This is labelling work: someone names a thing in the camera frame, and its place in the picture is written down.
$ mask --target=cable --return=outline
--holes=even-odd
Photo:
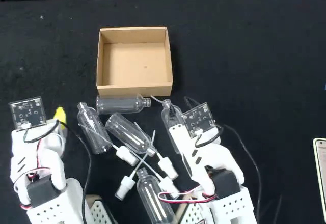
[[[195,188],[193,188],[193,189],[191,189],[191,190],[188,190],[188,191],[186,191],[186,192],[178,192],[177,194],[179,194],[179,195],[187,195],[187,194],[189,194],[189,193],[195,191],[195,190],[196,190],[197,188],[199,188],[199,187],[200,187],[200,186],[197,186],[197,187],[195,187]],[[172,194],[172,193],[174,193],[174,192],[160,192],[160,193],[157,195],[157,197],[158,197],[161,201],[166,202],[166,203],[170,203],[170,204],[185,204],[185,203],[187,203],[187,204],[190,204],[190,203],[195,204],[195,203],[207,203],[207,202],[210,202],[210,201],[215,200],[215,199],[217,198],[217,195],[208,196],[208,195],[206,195],[205,193],[202,193],[202,196],[205,197],[205,198],[207,198],[207,199],[205,199],[205,200],[168,200],[168,199],[165,199],[165,198],[161,197],[161,195],[167,195],[167,194]]]
[[[279,199],[279,202],[277,204],[277,207],[276,207],[276,212],[275,212],[275,216],[274,216],[274,221],[273,221],[273,224],[276,224],[277,222],[277,218],[279,216],[279,213],[280,213],[280,208],[281,208],[281,203],[282,203],[282,195],[280,196],[280,199]]]
[[[201,136],[202,136],[202,134],[200,134],[200,135],[197,137],[197,140],[196,140],[196,142],[195,142],[195,147],[196,147],[196,148],[200,148],[200,147],[203,147],[203,146],[206,146],[206,145],[212,143],[213,141],[215,141],[216,139],[218,139],[218,138],[222,135],[223,131],[224,131],[224,127],[221,127],[221,128],[219,129],[218,133],[216,133],[216,135],[215,135],[214,137],[212,137],[210,140],[208,140],[208,141],[206,141],[206,142],[204,142],[204,143],[201,143],[201,144],[197,144],[197,142],[199,141],[199,139],[200,139]]]
[[[23,137],[24,143],[26,143],[26,144],[32,144],[32,143],[35,143],[35,142],[41,140],[42,138],[45,138],[46,136],[50,135],[50,133],[52,133],[56,129],[56,127],[58,125],[59,125],[59,120],[57,120],[56,123],[55,123],[55,125],[50,130],[48,130],[46,133],[44,133],[43,135],[38,136],[37,138],[32,139],[32,140],[26,140],[27,133],[29,131],[29,129],[26,129],[25,134],[24,134],[24,137]]]
[[[242,145],[244,151],[248,154],[251,162],[253,163],[253,165],[255,166],[256,172],[257,172],[257,177],[258,177],[258,199],[257,199],[257,210],[256,210],[256,220],[257,222],[259,222],[259,211],[260,211],[260,200],[261,200],[261,192],[262,192],[262,183],[261,183],[261,176],[260,176],[260,171],[258,168],[258,165],[256,164],[253,156],[250,154],[250,152],[248,151],[248,149],[246,148],[245,144],[243,143],[240,135],[238,134],[238,132],[232,128],[231,126],[225,125],[224,126],[229,129],[230,131],[232,131],[238,138],[240,144]]]
[[[37,171],[43,171],[43,170],[51,170],[49,167],[37,167],[37,168],[35,168],[35,169],[31,169],[31,170],[29,170],[29,171],[27,171],[27,172],[24,172],[24,173],[22,173],[17,179],[16,179],[16,181],[14,182],[14,185],[13,185],[13,188],[14,188],[14,191],[16,192],[16,193],[18,193],[18,188],[17,188],[17,182],[18,182],[18,180],[21,178],[21,177],[23,177],[23,176],[25,176],[25,175],[27,175],[27,174],[29,174],[29,173],[35,173],[35,172],[37,172]]]
[[[84,126],[84,125],[82,125],[82,124],[78,124],[78,126],[80,126],[80,127],[84,128],[84,129],[86,129],[86,130],[88,130],[88,131],[94,133],[95,135],[101,137],[104,141],[106,141],[107,143],[109,143],[110,145],[112,145],[112,148],[114,148],[115,150],[118,150],[118,149],[119,149],[118,146],[116,146],[116,145],[113,144],[112,142],[108,141],[104,136],[102,136],[101,134],[97,133],[95,130],[93,130],[93,129],[91,129],[91,128],[88,128],[88,127],[86,127],[86,126]]]
[[[83,146],[85,147],[86,151],[87,151],[87,155],[88,155],[88,159],[89,159],[89,164],[88,164],[88,170],[87,170],[87,176],[86,176],[86,182],[84,185],[84,190],[83,190],[83,197],[81,199],[81,215],[83,217],[83,223],[87,224],[86,222],[86,217],[85,217],[85,199],[86,199],[86,192],[87,192],[87,188],[88,188],[88,184],[91,178],[91,170],[92,170],[92,154],[91,151],[89,150],[89,148],[87,147],[86,143],[84,142],[84,140],[81,138],[81,136],[79,136],[74,130],[72,130],[66,123],[60,121],[61,125],[63,125],[64,127],[66,127],[70,132],[72,132],[72,134],[74,134],[79,141],[83,144]]]

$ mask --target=wire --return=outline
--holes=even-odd
[[[26,140],[27,133],[29,131],[29,129],[27,129],[25,131],[25,134],[24,134],[24,137],[23,137],[24,143],[26,143],[26,144],[32,144],[32,143],[35,143],[35,142],[41,140],[42,138],[45,138],[46,136],[50,135],[56,129],[56,127],[58,125],[59,125],[59,120],[57,120],[56,123],[55,123],[55,125],[50,130],[48,130],[46,133],[44,133],[43,135],[38,136],[37,138],[32,139],[32,140]]]
[[[14,188],[14,191],[16,192],[16,193],[18,193],[18,188],[17,188],[17,182],[18,182],[18,180],[21,178],[21,177],[23,177],[23,176],[25,176],[25,175],[27,175],[27,174],[29,174],[29,173],[35,173],[35,172],[37,172],[37,171],[43,171],[43,170],[51,170],[49,167],[37,167],[37,168],[35,168],[35,169],[31,169],[31,170],[29,170],[29,171],[26,171],[26,172],[24,172],[24,173],[22,173],[17,179],[16,179],[16,181],[14,181],[14,185],[13,185],[13,188]]]
[[[192,109],[193,107],[191,106],[191,104],[189,103],[189,101],[191,101],[192,103],[196,104],[196,106],[200,105],[199,102],[197,102],[195,99],[192,99],[190,97],[184,97],[184,101],[185,103],[190,107],[190,109]],[[260,171],[258,168],[257,163],[255,162],[254,158],[252,157],[252,155],[250,154],[250,152],[248,151],[248,149],[246,148],[245,144],[243,143],[240,135],[238,134],[238,132],[232,128],[231,126],[228,125],[223,125],[224,127],[226,127],[227,129],[231,130],[238,138],[241,146],[243,147],[244,151],[248,154],[250,160],[252,161],[256,172],[257,172],[257,177],[258,177],[258,198],[257,198],[257,208],[256,208],[256,220],[259,223],[259,217],[260,217],[260,201],[261,201],[261,193],[262,193],[262,180],[261,180],[261,175],[260,175]]]
[[[108,141],[105,137],[103,137],[102,135],[100,135],[99,133],[97,133],[96,131],[94,131],[93,129],[90,129],[90,128],[87,128],[87,130],[89,130],[89,131],[91,131],[91,132],[93,132],[94,134],[96,134],[96,135],[98,135],[98,136],[100,136],[104,141],[106,141],[106,142],[108,142],[108,143],[110,143],[110,144],[112,144],[112,146],[115,146],[112,142],[110,142],[110,141]],[[130,150],[130,153],[133,155],[133,156],[135,156],[138,160],[142,160],[141,159],[141,157],[139,157],[138,156],[138,154],[136,154],[134,151],[132,151],[132,150]],[[160,176],[148,163],[146,163],[146,161],[144,161],[143,162],[144,163],[144,165],[145,166],[147,166],[148,167],[148,169],[150,169],[151,171],[152,171],[152,173],[154,173],[155,174],[155,176],[159,179],[159,180],[163,180],[163,177],[162,176]]]
[[[200,135],[197,137],[197,140],[196,140],[196,142],[195,142],[195,147],[196,147],[196,148],[200,148],[200,147],[203,147],[203,146],[206,146],[206,145],[212,143],[213,141],[215,141],[216,139],[218,139],[218,138],[222,135],[223,131],[224,131],[224,127],[221,127],[221,128],[219,129],[218,133],[216,133],[216,135],[215,135],[214,137],[212,137],[210,140],[208,140],[208,141],[206,141],[206,142],[204,142],[204,143],[201,143],[201,144],[197,144],[197,142],[199,141],[199,139],[200,139],[201,136],[202,136],[202,134],[200,134]]]
[[[277,207],[276,207],[276,212],[275,212],[275,216],[274,216],[274,221],[273,221],[273,224],[276,224],[277,222],[277,218],[279,216],[279,213],[280,213],[280,208],[281,208],[281,203],[282,203],[282,195],[280,196],[280,199],[279,199],[279,202],[277,204]]]
[[[192,98],[187,97],[187,96],[184,96],[184,97],[183,97],[183,100],[184,100],[185,104],[186,104],[190,109],[194,108],[194,107],[190,104],[190,102],[193,103],[193,104],[195,105],[195,107],[200,105],[200,103],[197,102],[195,99],[192,99]]]
[[[253,156],[250,154],[250,152],[248,151],[248,149],[246,148],[245,144],[243,143],[240,135],[238,134],[238,132],[231,126],[225,125],[224,126],[229,129],[230,131],[232,131],[237,138],[239,139],[240,144],[242,145],[244,151],[248,154],[251,162],[253,163],[253,165],[255,166],[256,172],[257,172],[257,177],[258,177],[258,199],[257,199],[257,210],[256,210],[256,220],[257,222],[259,222],[259,211],[260,211],[260,200],[261,200],[261,192],[262,192],[262,183],[261,183],[261,176],[260,176],[260,171],[258,168],[257,163],[255,162]]]
[[[155,98],[153,95],[151,95],[151,98],[154,99],[156,102],[163,103],[163,101],[159,100],[158,98]]]
[[[88,128],[88,127],[86,127],[86,126],[84,126],[84,125],[82,125],[82,124],[78,124],[78,126],[80,126],[80,127],[84,128],[84,129],[86,129],[86,130],[88,130],[88,131],[94,133],[95,135],[101,137],[104,141],[106,141],[107,143],[111,144],[112,147],[113,147],[115,150],[118,150],[118,149],[119,149],[118,146],[116,146],[116,145],[113,144],[112,142],[108,141],[104,136],[102,136],[101,134],[97,133],[95,130],[93,130],[93,129],[91,129],[91,128]]]
[[[91,170],[92,170],[92,154],[91,151],[89,150],[89,148],[87,147],[86,143],[84,142],[84,140],[81,138],[81,136],[79,136],[74,130],[72,130],[66,123],[60,121],[61,125],[65,126],[70,132],[72,132],[72,134],[75,135],[75,137],[77,137],[79,139],[79,141],[83,144],[84,148],[87,151],[87,155],[88,155],[88,159],[89,159],[89,164],[88,164],[88,170],[87,170],[87,176],[86,176],[86,182],[84,185],[84,190],[83,190],[83,197],[81,199],[81,215],[83,217],[83,223],[87,224],[86,222],[86,217],[85,217],[85,199],[86,199],[86,192],[87,192],[87,188],[89,185],[89,181],[91,178]]]
[[[199,188],[200,186],[197,186],[191,190],[188,190],[186,192],[178,192],[177,194],[179,195],[187,195],[193,191],[195,191],[197,188]],[[213,195],[213,196],[208,196],[206,195],[205,193],[202,193],[202,196],[205,197],[206,199],[204,200],[168,200],[168,199],[165,199],[162,197],[162,195],[167,195],[167,194],[172,194],[174,192],[160,192],[157,197],[163,201],[163,202],[166,202],[166,203],[170,203],[170,204],[190,204],[190,203],[193,203],[193,204],[196,204],[196,203],[207,203],[207,202],[210,202],[212,200],[215,200],[217,198],[217,195]]]

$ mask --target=black table surface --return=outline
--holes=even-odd
[[[100,27],[167,26],[173,61],[171,99],[207,101],[215,119],[235,127],[263,179],[261,223],[323,223],[312,141],[325,136],[326,0],[57,0],[0,4],[1,223],[29,223],[19,208],[10,175],[8,103],[42,96],[48,118],[65,108],[77,125],[77,104],[95,105]],[[173,151],[161,105],[127,116],[151,134],[179,173],[180,190],[195,186]],[[255,169],[236,137],[222,144],[244,171],[256,205]],[[89,194],[102,196],[119,223],[150,223],[136,189],[114,197],[132,168],[113,152],[94,156]],[[148,160],[152,165],[157,159]],[[67,177],[83,186],[88,158],[68,136]]]

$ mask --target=white device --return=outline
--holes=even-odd
[[[231,170],[235,174],[239,185],[244,183],[245,178],[242,170],[232,157],[230,151],[219,145],[219,138],[210,144],[196,148],[195,143],[197,139],[190,137],[186,126],[177,124],[170,127],[169,132],[179,149],[182,161],[191,179],[200,185],[200,188],[194,191],[197,199],[204,199],[202,193],[207,195],[215,194],[215,186],[205,169],[206,165],[214,169]],[[207,138],[214,137],[217,132],[218,129],[216,127],[204,132],[198,143],[201,140],[205,141]],[[206,223],[231,224],[232,220],[232,223],[237,224],[256,224],[257,222],[253,213],[254,207],[248,189],[240,186],[240,190],[240,192],[221,200],[200,203],[200,205],[211,209],[211,211],[202,212]]]
[[[324,221],[326,222],[326,138],[315,138],[313,141],[319,191]]]
[[[13,157],[10,178],[14,182],[21,204],[28,206],[27,215],[32,224],[60,222],[83,224],[82,187],[76,179],[66,179],[60,158],[66,143],[61,124],[58,123],[53,132],[40,141],[24,142],[45,134],[55,126],[56,122],[57,120],[51,119],[44,125],[29,128],[27,133],[26,130],[14,130],[11,133]],[[27,172],[38,174],[39,179],[51,174],[52,184],[61,192],[60,195],[39,206],[30,206],[28,186],[32,183],[32,175],[25,174]],[[93,223],[87,204],[85,204],[85,217],[87,223]]]
[[[61,160],[67,135],[58,119],[65,121],[63,109],[46,120],[41,97],[10,103],[10,109],[16,127],[11,133],[10,178],[30,222],[84,224],[83,189],[76,179],[66,179]],[[84,205],[87,224],[112,223],[102,203],[93,205],[92,212]]]

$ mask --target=open cardboard box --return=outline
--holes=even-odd
[[[169,96],[172,83],[166,27],[100,29],[96,85],[101,96]]]

